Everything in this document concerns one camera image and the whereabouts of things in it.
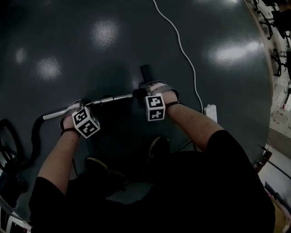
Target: forearm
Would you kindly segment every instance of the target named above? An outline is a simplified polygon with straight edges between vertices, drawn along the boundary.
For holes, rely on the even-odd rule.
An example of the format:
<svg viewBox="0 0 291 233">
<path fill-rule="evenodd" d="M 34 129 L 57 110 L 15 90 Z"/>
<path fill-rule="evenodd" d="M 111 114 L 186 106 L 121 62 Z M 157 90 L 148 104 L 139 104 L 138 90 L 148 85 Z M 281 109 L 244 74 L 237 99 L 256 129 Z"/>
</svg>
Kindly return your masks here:
<svg viewBox="0 0 291 233">
<path fill-rule="evenodd" d="M 79 136 L 75 132 L 65 132 L 38 175 L 52 182 L 63 194 L 66 194 L 68 188 L 72 159 L 78 140 Z"/>
<path fill-rule="evenodd" d="M 181 104 L 170 106 L 167 113 L 202 151 L 212 134 L 223 129 L 207 116 Z"/>
</svg>

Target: dark green floor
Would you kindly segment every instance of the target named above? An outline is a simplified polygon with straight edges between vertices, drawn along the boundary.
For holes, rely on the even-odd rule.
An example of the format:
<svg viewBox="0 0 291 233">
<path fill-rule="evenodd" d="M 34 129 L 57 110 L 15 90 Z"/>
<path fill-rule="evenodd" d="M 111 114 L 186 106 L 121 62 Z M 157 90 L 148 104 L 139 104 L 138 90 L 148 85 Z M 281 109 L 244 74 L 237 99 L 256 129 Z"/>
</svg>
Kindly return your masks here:
<svg viewBox="0 0 291 233">
<path fill-rule="evenodd" d="M 217 105 L 218 122 L 254 164 L 266 142 L 271 86 L 264 48 L 244 1 L 157 4 L 181 34 L 203 104 Z M 151 0 L 12 0 L 1 17 L 0 119 L 13 123 L 27 157 L 38 116 L 83 97 L 129 94 L 142 81 L 139 67 L 147 63 L 157 78 L 180 91 L 182 102 L 200 111 L 176 33 Z M 75 155 L 80 173 L 87 156 L 120 167 L 141 163 L 140 148 L 155 135 L 168 136 L 172 151 L 188 142 L 168 118 L 148 123 L 134 99 L 93 112 L 101 130 L 80 141 Z M 40 157 L 22 172 L 30 189 L 20 196 L 16 212 L 25 220 L 38 171 L 60 137 L 59 121 L 43 124 Z"/>
</svg>

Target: wristband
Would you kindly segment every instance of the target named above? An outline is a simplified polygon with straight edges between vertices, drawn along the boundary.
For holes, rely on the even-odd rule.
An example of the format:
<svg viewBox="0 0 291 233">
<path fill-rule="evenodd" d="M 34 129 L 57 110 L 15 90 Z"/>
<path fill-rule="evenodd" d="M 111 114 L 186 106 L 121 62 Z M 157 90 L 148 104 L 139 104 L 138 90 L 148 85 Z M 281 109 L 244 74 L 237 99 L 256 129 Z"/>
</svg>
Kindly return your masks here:
<svg viewBox="0 0 291 233">
<path fill-rule="evenodd" d="M 81 136 L 81 134 L 75 128 L 64 129 L 62 133 L 60 134 L 60 136 L 63 136 L 64 132 L 67 132 L 67 131 L 74 131 L 76 134 L 78 134 L 79 137 Z"/>
<path fill-rule="evenodd" d="M 184 105 L 184 104 L 182 104 L 180 101 L 175 101 L 175 102 L 172 102 L 172 103 L 168 103 L 168 104 L 166 104 L 166 108 L 168 108 L 168 107 L 170 107 L 170 106 L 172 106 L 172 105 L 174 105 L 174 104 L 181 104 L 181 105 Z"/>
</svg>

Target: black shoe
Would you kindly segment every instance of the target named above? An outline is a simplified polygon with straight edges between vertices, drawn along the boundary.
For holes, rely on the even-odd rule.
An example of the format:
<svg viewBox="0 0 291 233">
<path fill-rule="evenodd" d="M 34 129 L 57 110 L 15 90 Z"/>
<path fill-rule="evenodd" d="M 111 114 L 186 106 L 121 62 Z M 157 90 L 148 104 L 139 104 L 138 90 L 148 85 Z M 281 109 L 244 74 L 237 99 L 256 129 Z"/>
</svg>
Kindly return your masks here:
<svg viewBox="0 0 291 233">
<path fill-rule="evenodd" d="M 165 136 L 157 137 L 150 145 L 149 157 L 143 168 L 143 175 L 152 183 L 158 175 L 159 166 L 170 153 L 170 142 Z"/>
<path fill-rule="evenodd" d="M 109 187 L 110 194 L 108 194 L 108 196 L 111 196 L 114 192 L 119 190 L 124 190 L 124 186 L 128 184 L 124 174 L 110 170 L 103 162 L 96 158 L 86 158 L 85 165 L 90 174 L 96 177 L 96 179 L 102 180 L 106 188 Z"/>
</svg>

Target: power strip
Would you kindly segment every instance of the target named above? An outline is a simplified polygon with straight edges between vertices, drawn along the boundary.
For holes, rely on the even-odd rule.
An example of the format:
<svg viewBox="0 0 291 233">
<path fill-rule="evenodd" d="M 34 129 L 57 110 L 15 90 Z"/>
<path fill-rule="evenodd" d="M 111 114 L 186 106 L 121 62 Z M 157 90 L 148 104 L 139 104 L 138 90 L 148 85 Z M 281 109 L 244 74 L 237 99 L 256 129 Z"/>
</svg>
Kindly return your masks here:
<svg viewBox="0 0 291 233">
<path fill-rule="evenodd" d="M 204 108 L 204 115 L 208 116 L 217 123 L 216 105 L 207 105 L 207 107 Z"/>
</svg>

